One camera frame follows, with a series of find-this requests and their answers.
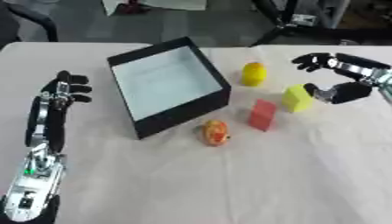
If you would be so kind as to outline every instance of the robotic hand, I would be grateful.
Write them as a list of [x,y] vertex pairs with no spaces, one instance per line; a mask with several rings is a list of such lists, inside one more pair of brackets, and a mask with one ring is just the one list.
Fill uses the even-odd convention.
[[64,146],[67,110],[91,102],[88,78],[62,71],[41,89],[31,105],[25,144],[31,150],[0,201],[0,223],[52,224],[60,205],[59,187],[66,171]]
[[304,85],[311,96],[323,102],[333,104],[350,102],[368,97],[373,88],[379,88],[384,98],[392,104],[390,65],[344,53],[337,53],[335,56],[330,53],[310,53],[294,59],[292,63],[298,64],[299,70],[306,69],[309,73],[327,68],[354,80],[354,82],[335,85],[329,90],[321,90],[312,83]]

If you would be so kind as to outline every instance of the table surface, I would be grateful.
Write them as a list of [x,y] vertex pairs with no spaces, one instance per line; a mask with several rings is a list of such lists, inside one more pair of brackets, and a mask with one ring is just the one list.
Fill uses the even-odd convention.
[[[250,128],[256,99],[278,105],[289,85],[347,81],[297,71],[304,53],[353,53],[392,64],[391,47],[287,46],[203,49],[232,84],[230,105],[139,141],[106,62],[141,44],[16,43],[0,52],[0,193],[28,149],[32,97],[60,70],[85,74],[93,102],[75,104],[66,123],[69,170],[58,224],[383,224],[392,221],[392,111],[382,97],[343,105],[315,101],[290,114],[279,106],[271,130]],[[245,63],[261,61],[261,87],[239,84]],[[231,140],[213,148],[195,128],[228,123]]]

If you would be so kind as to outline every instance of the toy block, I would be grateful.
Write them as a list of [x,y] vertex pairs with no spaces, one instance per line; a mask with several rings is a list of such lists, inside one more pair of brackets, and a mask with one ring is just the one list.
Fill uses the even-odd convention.
[[304,85],[296,85],[286,89],[282,104],[293,113],[308,109],[312,101],[313,98],[306,92]]
[[267,131],[274,119],[277,106],[268,101],[257,100],[250,113],[248,123],[259,130]]

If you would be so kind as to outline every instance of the black box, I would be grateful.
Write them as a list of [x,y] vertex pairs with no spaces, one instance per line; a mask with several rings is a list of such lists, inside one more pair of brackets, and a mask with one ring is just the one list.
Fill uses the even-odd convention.
[[228,105],[230,85],[189,38],[108,63],[140,139]]

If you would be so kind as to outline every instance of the floor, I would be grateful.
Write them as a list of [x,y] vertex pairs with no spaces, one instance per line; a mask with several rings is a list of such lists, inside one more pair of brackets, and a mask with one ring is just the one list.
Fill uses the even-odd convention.
[[[205,11],[154,9],[145,15],[107,17],[100,0],[14,0],[49,15],[57,24],[60,41],[150,43],[189,36],[199,46],[249,46],[271,29],[250,0],[209,0]],[[22,22],[24,41],[45,41],[35,24]],[[284,44],[307,43],[288,40]]]

